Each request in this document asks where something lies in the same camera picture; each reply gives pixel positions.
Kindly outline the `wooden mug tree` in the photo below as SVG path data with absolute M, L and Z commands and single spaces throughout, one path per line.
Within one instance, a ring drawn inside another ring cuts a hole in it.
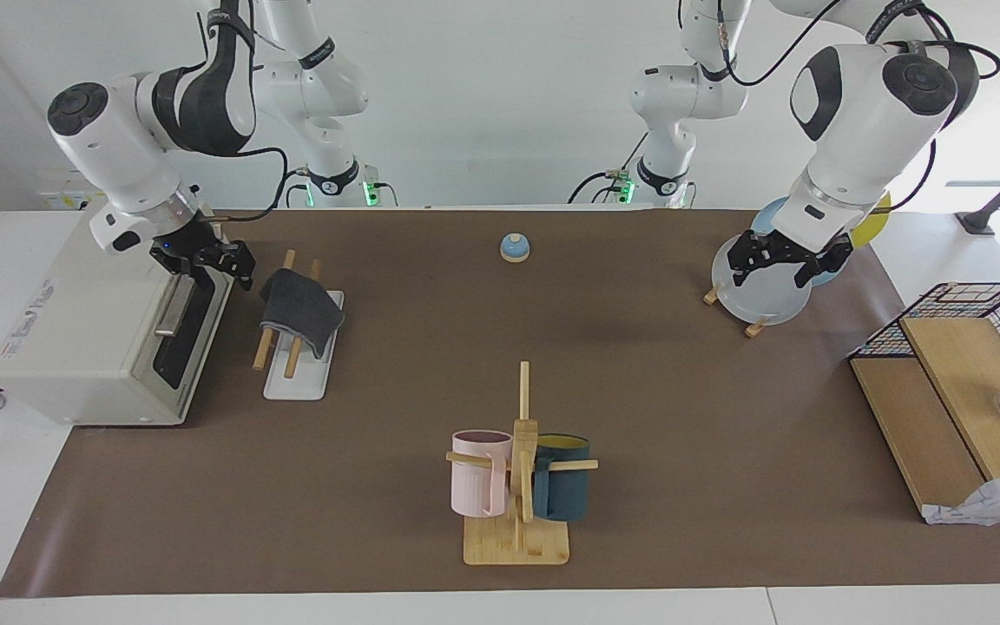
M 517 417 L 512 432 L 464 431 L 451 439 L 452 468 L 480 470 L 483 485 L 451 486 L 451 507 L 464 519 L 462 561 L 470 566 L 563 565 L 570 559 L 569 527 L 533 511 L 547 490 L 536 478 L 538 422 L 530 415 L 530 363 L 521 361 Z

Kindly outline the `grey plate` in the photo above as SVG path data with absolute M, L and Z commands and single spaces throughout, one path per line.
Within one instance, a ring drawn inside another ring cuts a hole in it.
M 749 272 L 742 287 L 734 287 L 727 252 L 733 245 L 734 238 L 739 236 L 740 234 L 727 239 L 712 260 L 712 285 L 725 285 L 725 296 L 730 304 L 737 306 L 743 313 L 766 316 L 767 326 L 786 323 L 799 315 L 808 305 L 813 289 L 811 284 L 803 288 L 794 285 L 793 276 L 802 265 L 777 264 L 755 269 Z

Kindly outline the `light blue plate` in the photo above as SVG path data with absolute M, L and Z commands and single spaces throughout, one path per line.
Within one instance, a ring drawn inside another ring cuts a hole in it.
M 782 206 L 785 205 L 786 201 L 788 201 L 788 197 L 786 197 L 786 195 L 782 195 L 782 197 L 767 203 L 761 210 L 758 211 L 757 214 L 755 214 L 753 224 L 751 224 L 750 228 L 758 234 L 771 233 L 771 231 L 773 231 L 773 217 L 779 210 L 782 209 Z M 834 280 L 834 278 L 838 276 L 842 269 L 844 269 L 844 265 L 841 265 L 840 268 L 834 270 L 834 272 L 823 272 L 817 274 L 817 276 L 812 278 L 811 285 L 813 285 L 813 287 L 821 287 L 828 284 L 828 282 Z

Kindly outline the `wooden two-tier shelf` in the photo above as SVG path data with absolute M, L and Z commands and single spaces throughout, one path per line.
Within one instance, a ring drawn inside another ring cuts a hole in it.
M 1000 335 L 984 318 L 905 318 L 913 359 L 851 359 L 919 513 L 1000 478 Z

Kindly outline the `white power strip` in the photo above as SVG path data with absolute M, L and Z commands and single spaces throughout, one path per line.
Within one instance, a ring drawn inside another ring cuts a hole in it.
M 43 191 L 39 197 L 48 210 L 80 211 L 107 201 L 106 194 L 91 190 Z

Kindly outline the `brown table mat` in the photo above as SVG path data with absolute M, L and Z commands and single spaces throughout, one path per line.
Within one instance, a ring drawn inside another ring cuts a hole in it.
M 286 211 L 235 228 L 265 276 L 344 290 L 319 401 L 266 401 L 262 305 L 226 305 L 186 423 L 75 430 L 1 597 L 1000 584 L 1000 525 L 922 522 L 846 356 L 900 313 L 872 250 L 746 338 L 703 304 L 746 211 Z M 501 258 L 510 233 L 530 241 Z M 455 431 L 588 437 L 561 566 L 462 561 Z

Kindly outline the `dark teal mug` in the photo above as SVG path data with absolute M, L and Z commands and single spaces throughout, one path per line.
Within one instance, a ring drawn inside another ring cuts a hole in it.
M 533 460 L 532 510 L 538 518 L 555 522 L 575 522 L 587 513 L 589 472 L 587 470 L 552 470 L 551 464 L 563 460 L 587 460 L 587 438 L 562 432 L 538 436 Z

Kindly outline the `wooden plate rack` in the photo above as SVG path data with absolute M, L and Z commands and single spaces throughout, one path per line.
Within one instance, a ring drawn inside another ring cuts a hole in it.
M 730 300 L 725 296 L 725 285 L 713 284 L 712 287 L 707 290 L 707 293 L 705 293 L 702 300 L 708 306 L 719 305 L 725 309 L 726 312 L 730 313 L 731 316 L 738 318 L 738 320 L 743 321 L 743 323 L 747 323 L 745 335 L 748 338 L 758 336 L 759 333 L 761 333 L 766 327 L 766 316 L 742 312 L 737 306 L 730 304 Z

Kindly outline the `beige toaster oven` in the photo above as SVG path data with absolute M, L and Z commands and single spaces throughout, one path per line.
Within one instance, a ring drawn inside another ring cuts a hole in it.
M 82 217 L 0 345 L 0 386 L 53 422 L 171 426 L 187 418 L 233 280 L 171 274 L 147 245 L 120 256 Z

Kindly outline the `pink mug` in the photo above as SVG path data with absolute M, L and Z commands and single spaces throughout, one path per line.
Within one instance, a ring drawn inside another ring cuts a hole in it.
M 451 450 L 482 458 L 484 466 L 451 464 L 450 506 L 464 517 L 504 516 L 509 502 L 507 463 L 513 437 L 508 432 L 463 430 L 452 435 Z

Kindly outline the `purple grey towel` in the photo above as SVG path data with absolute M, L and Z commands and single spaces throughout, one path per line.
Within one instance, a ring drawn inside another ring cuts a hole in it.
M 345 321 L 344 310 L 321 282 L 281 268 L 267 278 L 259 296 L 265 301 L 260 325 L 301 337 L 322 359 L 330 337 Z

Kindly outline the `yellow plate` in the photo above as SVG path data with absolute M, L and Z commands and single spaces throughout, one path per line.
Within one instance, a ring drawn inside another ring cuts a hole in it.
M 860 224 L 851 229 L 849 237 L 853 248 L 869 245 L 869 242 L 876 238 L 882 229 L 885 229 L 891 214 L 889 206 L 891 206 L 891 194 L 885 193 L 872 212 Z

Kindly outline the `white towel rack wooden bars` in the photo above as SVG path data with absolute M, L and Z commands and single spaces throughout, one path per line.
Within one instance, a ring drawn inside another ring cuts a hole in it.
M 281 268 L 299 273 L 295 269 L 297 257 L 297 250 L 287 249 L 283 253 Z M 320 261 L 313 260 L 308 272 L 301 274 L 310 280 L 321 282 L 320 273 Z M 341 290 L 326 290 L 344 310 L 345 294 Z M 273 328 L 263 328 L 260 324 L 259 327 L 260 337 L 253 356 L 253 369 L 267 371 L 263 397 L 279 401 L 321 400 L 326 394 L 340 328 L 330 337 L 325 356 L 317 359 L 313 349 L 303 344 L 301 337 L 289 332 L 274 331 Z

